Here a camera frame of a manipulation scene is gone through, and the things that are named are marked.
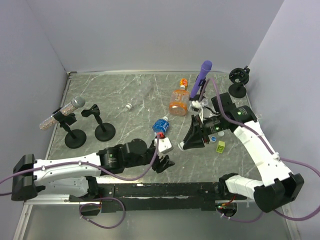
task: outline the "gray wall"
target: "gray wall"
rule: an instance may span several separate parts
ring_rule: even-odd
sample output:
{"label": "gray wall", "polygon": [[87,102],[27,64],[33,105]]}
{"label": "gray wall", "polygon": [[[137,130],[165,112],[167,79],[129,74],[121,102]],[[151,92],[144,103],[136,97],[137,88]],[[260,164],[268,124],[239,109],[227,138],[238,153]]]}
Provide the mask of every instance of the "gray wall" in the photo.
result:
{"label": "gray wall", "polygon": [[[255,54],[248,93],[262,128],[281,156],[320,170],[320,1],[285,0]],[[303,217],[320,204],[320,180],[289,164],[305,184],[293,203]],[[319,239],[320,215],[298,223],[303,240]]]}
{"label": "gray wall", "polygon": [[27,0],[67,71],[229,72],[252,60],[283,0]]}
{"label": "gray wall", "polygon": [[[38,124],[61,102],[67,75],[25,0],[0,1],[0,179],[20,158],[45,156],[52,129]],[[1,192],[11,190],[11,180]],[[22,202],[0,198],[0,235],[12,239]]]}

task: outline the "table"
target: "table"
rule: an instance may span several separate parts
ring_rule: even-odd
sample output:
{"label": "table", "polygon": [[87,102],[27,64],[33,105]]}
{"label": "table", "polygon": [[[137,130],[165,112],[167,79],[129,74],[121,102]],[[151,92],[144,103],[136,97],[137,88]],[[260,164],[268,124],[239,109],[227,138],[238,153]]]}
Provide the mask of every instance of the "table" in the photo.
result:
{"label": "table", "polygon": [[[220,93],[228,92],[231,85],[228,74],[209,73],[208,77],[214,77]],[[217,140],[225,142],[222,154],[216,152],[217,143],[210,143],[205,148],[195,148],[181,151],[178,148],[191,124],[192,112],[185,117],[172,116],[168,107],[172,92],[179,87],[181,78],[186,78],[191,90],[197,73],[141,73],[141,74],[76,74],[69,78],[69,86],[66,92],[65,103],[69,103],[75,96],[81,95],[86,104],[75,111],[77,122],[71,129],[81,129],[87,135],[86,143],[78,149],[66,147],[64,138],[66,132],[57,128],[51,145],[48,159],[65,159],[79,157],[98,152],[107,147],[124,144],[133,139],[144,140],[147,145],[154,138],[152,126],[157,119],[168,116],[170,127],[166,136],[170,138],[174,150],[168,155],[175,165],[157,174],[150,170],[143,178],[135,181],[141,183],[183,183],[183,182],[215,182],[219,177],[228,173],[238,173],[241,176],[260,180],[260,174],[245,147],[229,130],[223,137]],[[142,105],[123,111],[139,85],[144,81],[154,82],[154,88],[145,97]],[[210,100],[215,91],[211,83],[208,84],[205,96]],[[246,97],[242,99],[232,98],[237,107],[248,105]],[[95,138],[94,131],[97,122],[93,116],[88,118],[81,116],[83,109],[89,109],[97,104],[101,111],[103,122],[111,123],[116,129],[114,138],[108,142],[100,142]],[[127,168],[123,177],[136,177],[146,166]],[[123,183],[124,181],[110,176],[98,177],[98,183]]]}

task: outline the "round black base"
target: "round black base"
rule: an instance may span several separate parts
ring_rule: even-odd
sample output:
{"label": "round black base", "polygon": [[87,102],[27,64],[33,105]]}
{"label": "round black base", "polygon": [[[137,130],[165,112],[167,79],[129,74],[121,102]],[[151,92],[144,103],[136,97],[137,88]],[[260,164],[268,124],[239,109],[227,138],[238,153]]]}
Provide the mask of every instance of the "round black base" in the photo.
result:
{"label": "round black base", "polygon": [[84,131],[80,129],[72,130],[72,133],[76,136],[76,138],[72,138],[70,133],[68,133],[64,138],[65,145],[70,149],[80,148],[83,144],[85,144],[87,140],[87,135]]}
{"label": "round black base", "polygon": [[238,86],[237,84],[232,84],[229,87],[229,94],[237,99],[242,99],[246,96],[247,90],[244,86]]}
{"label": "round black base", "polygon": [[101,126],[97,126],[94,135],[96,139],[98,139],[101,142],[106,142],[111,140],[116,135],[116,129],[115,127],[110,123],[102,123],[106,131],[102,131]]}

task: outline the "bottle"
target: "bottle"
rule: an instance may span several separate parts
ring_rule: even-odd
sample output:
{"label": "bottle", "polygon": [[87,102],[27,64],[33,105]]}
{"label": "bottle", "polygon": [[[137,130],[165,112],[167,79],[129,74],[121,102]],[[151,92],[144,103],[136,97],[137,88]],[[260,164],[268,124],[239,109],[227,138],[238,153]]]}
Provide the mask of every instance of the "bottle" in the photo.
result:
{"label": "bottle", "polygon": [[154,85],[150,80],[141,82],[139,90],[134,93],[130,101],[125,105],[126,110],[130,110],[132,107],[140,105],[153,86]]}
{"label": "bottle", "polygon": [[152,127],[152,130],[155,133],[165,133],[169,128],[169,119],[167,116],[164,116],[158,119]]}
{"label": "bottle", "polygon": [[190,93],[186,90],[188,82],[185,78],[180,81],[180,88],[173,91],[169,104],[169,113],[175,116],[184,116],[188,112]]}

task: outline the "green block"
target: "green block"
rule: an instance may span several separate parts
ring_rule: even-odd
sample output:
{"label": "green block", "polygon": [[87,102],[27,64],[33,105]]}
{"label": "green block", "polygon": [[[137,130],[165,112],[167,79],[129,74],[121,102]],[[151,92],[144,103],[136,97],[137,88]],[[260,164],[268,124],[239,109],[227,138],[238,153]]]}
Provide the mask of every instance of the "green block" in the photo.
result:
{"label": "green block", "polygon": [[226,143],[224,141],[218,141],[218,146],[216,147],[216,152],[222,154],[225,149]]}

